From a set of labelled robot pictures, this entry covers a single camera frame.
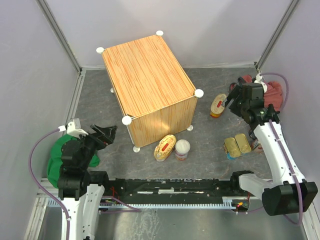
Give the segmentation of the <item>oval fish can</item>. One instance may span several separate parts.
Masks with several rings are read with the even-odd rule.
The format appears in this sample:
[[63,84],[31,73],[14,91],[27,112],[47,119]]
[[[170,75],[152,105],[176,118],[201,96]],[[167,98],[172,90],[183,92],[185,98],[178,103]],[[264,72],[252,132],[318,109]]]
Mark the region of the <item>oval fish can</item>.
[[227,95],[224,93],[220,93],[218,94],[211,106],[210,106],[210,116],[213,118],[218,118],[221,116],[221,114],[223,113],[225,107],[223,106],[223,102],[224,100],[227,98]]
[[156,146],[154,150],[154,158],[157,162],[164,162],[172,153],[177,139],[174,135],[166,135]]

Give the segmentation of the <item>oval fish can front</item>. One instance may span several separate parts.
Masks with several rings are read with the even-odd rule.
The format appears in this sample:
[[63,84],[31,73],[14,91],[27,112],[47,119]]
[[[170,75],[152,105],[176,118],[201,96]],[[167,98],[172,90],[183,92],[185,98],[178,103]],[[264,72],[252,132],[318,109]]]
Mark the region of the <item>oval fish can front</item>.
[[156,146],[154,150],[154,158],[157,162],[164,162],[172,153],[177,139],[174,135],[166,135]]

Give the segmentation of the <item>white-lid cylindrical can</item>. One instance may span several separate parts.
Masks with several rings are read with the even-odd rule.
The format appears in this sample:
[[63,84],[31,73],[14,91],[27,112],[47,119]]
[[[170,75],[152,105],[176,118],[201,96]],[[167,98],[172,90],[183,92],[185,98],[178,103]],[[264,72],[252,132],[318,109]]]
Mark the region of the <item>white-lid cylindrical can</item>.
[[188,153],[191,149],[190,143],[185,139],[180,139],[175,144],[175,157],[178,161],[187,159]]

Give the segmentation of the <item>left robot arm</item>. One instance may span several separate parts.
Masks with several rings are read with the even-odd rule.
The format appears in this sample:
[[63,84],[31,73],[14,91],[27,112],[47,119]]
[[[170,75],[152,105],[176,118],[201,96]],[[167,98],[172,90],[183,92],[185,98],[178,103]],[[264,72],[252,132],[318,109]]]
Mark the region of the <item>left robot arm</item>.
[[93,133],[61,147],[58,197],[68,214],[61,234],[70,240],[95,238],[100,201],[110,191],[111,183],[106,171],[88,171],[88,168],[93,156],[114,142],[117,128],[93,124]]

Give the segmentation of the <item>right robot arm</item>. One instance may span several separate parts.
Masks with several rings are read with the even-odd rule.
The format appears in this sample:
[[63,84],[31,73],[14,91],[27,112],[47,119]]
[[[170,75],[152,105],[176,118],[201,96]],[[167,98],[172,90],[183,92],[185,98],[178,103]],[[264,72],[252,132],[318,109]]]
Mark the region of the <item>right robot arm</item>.
[[241,117],[262,146],[271,170],[272,181],[257,177],[251,171],[234,172],[229,183],[236,196],[249,192],[262,201],[270,216],[303,215],[318,193],[315,182],[308,182],[297,167],[283,137],[279,112],[272,104],[265,107],[264,88],[260,83],[235,85],[223,106]]

